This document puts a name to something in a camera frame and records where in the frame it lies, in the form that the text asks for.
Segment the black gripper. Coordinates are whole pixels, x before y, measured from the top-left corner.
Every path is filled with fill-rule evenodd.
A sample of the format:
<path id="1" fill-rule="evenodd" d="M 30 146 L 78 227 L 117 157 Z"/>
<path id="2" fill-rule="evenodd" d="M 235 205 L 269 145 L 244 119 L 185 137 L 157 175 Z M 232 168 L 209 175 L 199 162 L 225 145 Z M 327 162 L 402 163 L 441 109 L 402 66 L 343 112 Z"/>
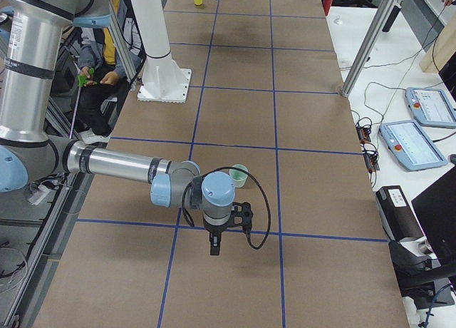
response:
<path id="1" fill-rule="evenodd" d="M 227 223 L 224 223 L 223 225 L 212 225 L 205 222 L 204 228 L 209 232 L 209 254 L 211 256 L 219 256 L 222 233 L 228 228 Z"/>

